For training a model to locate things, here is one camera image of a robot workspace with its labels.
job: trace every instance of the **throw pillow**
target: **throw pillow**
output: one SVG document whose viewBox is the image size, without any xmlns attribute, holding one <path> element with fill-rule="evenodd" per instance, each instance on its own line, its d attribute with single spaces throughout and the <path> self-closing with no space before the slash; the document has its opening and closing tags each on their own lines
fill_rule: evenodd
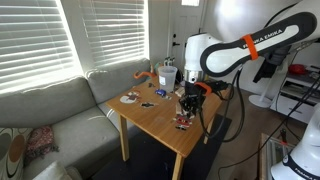
<svg viewBox="0 0 320 180">
<path fill-rule="evenodd" d="M 59 151 L 58 146 L 54 144 L 52 128 L 43 126 L 34 129 L 28 140 L 24 165 L 29 165 L 32 160 L 38 157 L 44 158 L 44 155 L 52 151 Z"/>
<path fill-rule="evenodd" d="M 0 128 L 0 179 L 22 179 L 29 128 Z"/>
</svg>

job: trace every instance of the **tabletop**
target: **tabletop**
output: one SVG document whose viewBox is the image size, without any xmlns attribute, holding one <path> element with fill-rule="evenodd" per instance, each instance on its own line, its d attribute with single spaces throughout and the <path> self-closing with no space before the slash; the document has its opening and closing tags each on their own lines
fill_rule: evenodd
<svg viewBox="0 0 320 180">
<path fill-rule="evenodd" d="M 154 77 L 112 98 L 107 101 L 106 105 L 174 152 L 179 153 L 182 157 L 187 157 L 203 135 L 199 115 L 197 114 L 192 119 L 192 125 L 186 131 L 176 129 L 177 123 L 173 121 L 173 118 L 176 117 L 176 104 L 179 103 L 179 97 L 174 93 L 168 93 L 167 95 L 171 97 L 170 100 L 162 98 L 155 93 L 158 88 L 158 77 Z M 139 93 L 140 98 L 135 103 L 122 103 L 120 98 L 129 92 Z M 223 96 L 226 96 L 227 93 L 228 90 L 222 91 Z M 143 102 L 154 103 L 155 106 L 144 108 L 141 106 Z M 214 119 L 221 103 L 222 101 L 215 94 L 206 97 L 203 103 L 206 127 Z"/>
</svg>

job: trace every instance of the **window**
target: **window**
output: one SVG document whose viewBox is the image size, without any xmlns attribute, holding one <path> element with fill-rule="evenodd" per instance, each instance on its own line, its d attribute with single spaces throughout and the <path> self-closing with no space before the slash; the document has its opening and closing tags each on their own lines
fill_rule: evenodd
<svg viewBox="0 0 320 180">
<path fill-rule="evenodd" d="M 199 6 L 200 0 L 182 0 L 181 5 L 183 6 Z"/>
<path fill-rule="evenodd" d="M 95 67 L 149 58 L 147 0 L 79 0 Z"/>
<path fill-rule="evenodd" d="M 1 0 L 0 94 L 79 74 L 59 0 Z"/>
</svg>

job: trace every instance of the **gray couch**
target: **gray couch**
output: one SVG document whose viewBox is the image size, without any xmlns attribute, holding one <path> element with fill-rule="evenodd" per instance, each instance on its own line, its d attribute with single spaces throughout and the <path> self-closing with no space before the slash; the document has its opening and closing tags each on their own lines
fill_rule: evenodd
<svg viewBox="0 0 320 180">
<path fill-rule="evenodd" d="M 88 72 L 75 77 L 0 97 L 0 127 L 37 128 L 52 125 L 60 152 L 38 158 L 24 169 L 32 179 L 53 161 L 76 167 L 80 173 L 120 146 L 117 114 L 105 102 L 145 78 L 134 79 L 137 70 L 149 71 L 148 60 L 113 71 Z M 128 124 L 129 136 L 139 131 Z"/>
</svg>

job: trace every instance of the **table leg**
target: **table leg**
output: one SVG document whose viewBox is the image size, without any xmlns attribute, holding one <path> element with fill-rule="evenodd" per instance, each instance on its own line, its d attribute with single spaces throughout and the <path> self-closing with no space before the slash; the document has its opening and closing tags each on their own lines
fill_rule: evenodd
<svg viewBox="0 0 320 180">
<path fill-rule="evenodd" d="M 211 119 L 211 121 L 209 122 L 208 127 L 207 127 L 207 132 L 209 132 L 209 133 L 210 133 L 211 128 L 212 128 L 214 117 L 215 117 L 215 115 L 213 116 L 213 118 Z M 207 136 L 205 136 L 204 140 L 203 140 L 203 144 L 207 144 L 207 142 L 208 142 L 208 138 L 207 138 Z"/>
<path fill-rule="evenodd" d="M 119 120 L 119 127 L 120 127 L 122 159 L 123 159 L 123 161 L 127 161 L 129 159 L 127 120 L 121 115 L 118 116 L 118 120 Z"/>
<path fill-rule="evenodd" d="M 184 162 L 184 157 L 182 157 L 180 154 L 177 154 L 176 162 L 174 164 L 173 175 L 172 175 L 173 180 L 180 179 L 183 162 Z"/>
</svg>

